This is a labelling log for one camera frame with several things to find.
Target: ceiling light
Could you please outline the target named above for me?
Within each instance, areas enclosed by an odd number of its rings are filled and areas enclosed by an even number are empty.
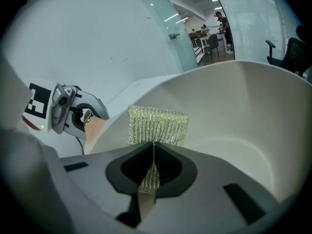
[[[182,20],[180,20],[180,21],[177,21],[176,23],[181,22],[181,21],[185,21],[186,19],[188,19],[188,18],[185,18],[185,19],[182,19]]]
[[[165,21],[168,21],[169,19],[174,18],[174,17],[176,17],[177,15],[179,15],[179,14],[178,14],[178,13],[176,13],[176,14],[175,14],[175,15],[173,15],[172,17],[167,18]]]

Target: cable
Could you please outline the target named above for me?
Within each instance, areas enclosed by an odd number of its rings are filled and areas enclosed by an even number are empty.
[[[70,107],[70,108],[69,108],[69,111],[72,111],[74,114],[79,114],[80,117],[81,117],[82,114],[83,114],[83,111],[82,111],[81,109],[76,108],[76,107]]]
[[[77,136],[76,136],[76,139],[78,140],[78,142],[80,144],[80,147],[81,147],[81,150],[82,150],[82,155],[84,155],[82,143],[81,143],[80,139]]]

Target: glass door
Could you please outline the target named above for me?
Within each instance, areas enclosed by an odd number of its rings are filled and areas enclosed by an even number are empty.
[[[159,26],[166,29],[168,39],[172,41],[181,61],[183,70],[190,71],[198,67],[194,48],[178,14],[170,0],[142,0],[159,18]]]

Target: white curved surface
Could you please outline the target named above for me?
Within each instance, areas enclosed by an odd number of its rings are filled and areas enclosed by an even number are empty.
[[[159,20],[142,0],[28,0],[0,48],[27,86],[32,78],[76,84],[108,105],[134,81],[183,73]],[[60,157],[81,154],[67,133],[30,132]]]
[[[184,147],[220,157],[278,201],[297,192],[312,159],[312,86],[263,63],[228,61],[168,80],[135,105],[191,114]],[[92,153],[127,145],[123,112]]]

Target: door handle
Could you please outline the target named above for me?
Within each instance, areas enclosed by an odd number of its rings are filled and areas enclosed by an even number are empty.
[[[176,39],[176,37],[177,36],[179,36],[180,34],[170,34],[169,35],[169,38],[171,39],[171,40],[173,40],[173,39]]]

